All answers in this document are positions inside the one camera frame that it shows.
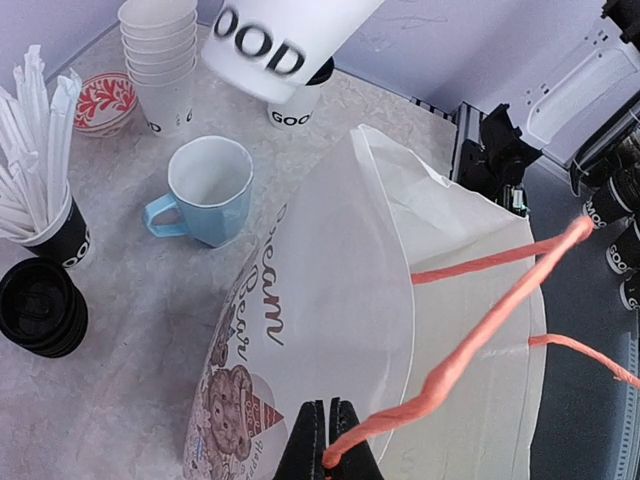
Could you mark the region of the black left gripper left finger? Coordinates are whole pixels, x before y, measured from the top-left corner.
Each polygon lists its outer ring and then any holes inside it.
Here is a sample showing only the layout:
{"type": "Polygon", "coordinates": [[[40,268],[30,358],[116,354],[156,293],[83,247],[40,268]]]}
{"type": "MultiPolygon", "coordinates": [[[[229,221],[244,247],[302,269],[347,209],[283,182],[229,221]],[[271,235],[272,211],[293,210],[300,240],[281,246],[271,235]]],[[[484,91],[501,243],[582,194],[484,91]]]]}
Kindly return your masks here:
{"type": "Polygon", "coordinates": [[[325,480],[325,411],[322,400],[301,405],[274,480],[325,480]]]}

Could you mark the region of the white paper takeout bag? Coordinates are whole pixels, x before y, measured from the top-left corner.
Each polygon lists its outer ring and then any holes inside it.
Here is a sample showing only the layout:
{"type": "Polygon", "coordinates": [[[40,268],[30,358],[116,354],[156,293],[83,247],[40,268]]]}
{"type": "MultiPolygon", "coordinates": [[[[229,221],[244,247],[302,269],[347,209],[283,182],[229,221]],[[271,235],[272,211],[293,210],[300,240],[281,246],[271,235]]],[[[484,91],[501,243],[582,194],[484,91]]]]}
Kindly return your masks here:
{"type": "MultiPolygon", "coordinates": [[[[270,479],[307,401],[360,419],[416,397],[534,265],[530,222],[378,130],[305,177],[224,303],[195,392],[188,479],[270,479]]],[[[371,439],[387,479],[526,479],[546,351],[534,289],[427,418],[371,439]]]]}

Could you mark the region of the white paper cup GOOD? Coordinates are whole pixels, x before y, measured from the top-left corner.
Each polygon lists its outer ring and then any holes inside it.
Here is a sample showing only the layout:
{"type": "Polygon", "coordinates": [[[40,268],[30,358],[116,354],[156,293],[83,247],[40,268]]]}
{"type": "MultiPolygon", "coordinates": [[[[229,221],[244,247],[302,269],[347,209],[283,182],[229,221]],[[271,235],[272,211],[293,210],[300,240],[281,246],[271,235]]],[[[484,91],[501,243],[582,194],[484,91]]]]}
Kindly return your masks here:
{"type": "Polygon", "coordinates": [[[293,131],[305,126],[312,118],[324,85],[303,85],[283,104],[267,104],[267,116],[272,126],[293,131]]]}

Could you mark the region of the black coffee cup lid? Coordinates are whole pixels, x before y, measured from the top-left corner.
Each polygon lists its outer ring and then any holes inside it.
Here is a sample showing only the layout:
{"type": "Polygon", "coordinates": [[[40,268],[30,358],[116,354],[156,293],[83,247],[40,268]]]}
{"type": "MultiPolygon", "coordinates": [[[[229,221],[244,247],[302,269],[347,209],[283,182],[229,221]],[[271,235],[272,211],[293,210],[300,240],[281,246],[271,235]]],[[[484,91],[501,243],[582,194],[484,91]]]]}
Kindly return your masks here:
{"type": "Polygon", "coordinates": [[[330,57],[322,67],[310,78],[310,80],[306,83],[307,86],[317,86],[328,81],[335,68],[334,59],[330,57]]]}

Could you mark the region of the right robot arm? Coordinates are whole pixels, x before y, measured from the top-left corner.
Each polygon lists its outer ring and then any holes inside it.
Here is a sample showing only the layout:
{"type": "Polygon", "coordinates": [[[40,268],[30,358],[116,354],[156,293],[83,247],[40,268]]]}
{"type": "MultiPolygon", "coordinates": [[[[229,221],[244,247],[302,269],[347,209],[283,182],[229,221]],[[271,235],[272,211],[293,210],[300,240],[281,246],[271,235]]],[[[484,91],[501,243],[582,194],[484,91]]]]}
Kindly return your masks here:
{"type": "Polygon", "coordinates": [[[639,71],[639,3],[608,1],[588,34],[546,74],[527,86],[510,118],[539,158],[576,116],[639,71]]]}

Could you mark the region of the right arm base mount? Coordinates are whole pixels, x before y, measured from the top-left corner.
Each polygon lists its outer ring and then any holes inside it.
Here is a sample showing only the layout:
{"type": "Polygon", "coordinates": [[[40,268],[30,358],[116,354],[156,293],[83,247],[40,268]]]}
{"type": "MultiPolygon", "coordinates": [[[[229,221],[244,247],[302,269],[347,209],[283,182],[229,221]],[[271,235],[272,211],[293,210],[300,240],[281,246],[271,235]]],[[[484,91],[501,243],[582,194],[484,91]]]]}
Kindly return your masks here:
{"type": "Polygon", "coordinates": [[[478,138],[469,137],[472,107],[463,104],[458,112],[458,137],[451,179],[505,210],[525,217],[529,213],[523,178],[526,169],[542,151],[522,139],[513,125],[509,105],[499,104],[478,122],[478,138]]]}

